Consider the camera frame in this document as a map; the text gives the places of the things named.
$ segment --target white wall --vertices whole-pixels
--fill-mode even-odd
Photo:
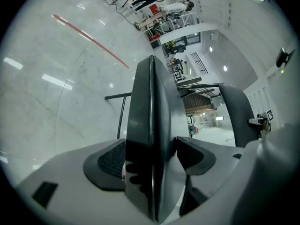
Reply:
[[[214,105],[214,108],[218,108],[225,104],[225,101],[222,96],[219,97],[213,97],[210,99],[210,102]]]
[[[217,121],[218,127],[232,128],[226,104],[222,104],[222,106],[217,108],[216,117],[224,117],[224,120]]]

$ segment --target railing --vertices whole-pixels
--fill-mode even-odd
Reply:
[[[211,121],[200,121],[198,124],[200,124],[200,125],[206,125],[206,126],[210,126],[210,127],[213,126]]]
[[[198,54],[197,53],[192,53],[191,57],[193,58],[195,64],[197,65],[197,67],[198,67],[198,69],[200,71],[200,74],[201,75],[208,74],[208,72],[206,70],[206,67],[204,66],[203,62],[199,58]]]

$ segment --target white floor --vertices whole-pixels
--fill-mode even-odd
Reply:
[[[0,163],[12,185],[56,154],[115,139],[122,99],[104,97],[130,92],[137,63],[152,54],[163,59],[104,0],[27,1],[0,51]]]
[[[219,145],[235,147],[235,140],[232,128],[209,127],[198,124],[195,124],[195,127],[199,129],[199,133],[193,136],[194,139]]]

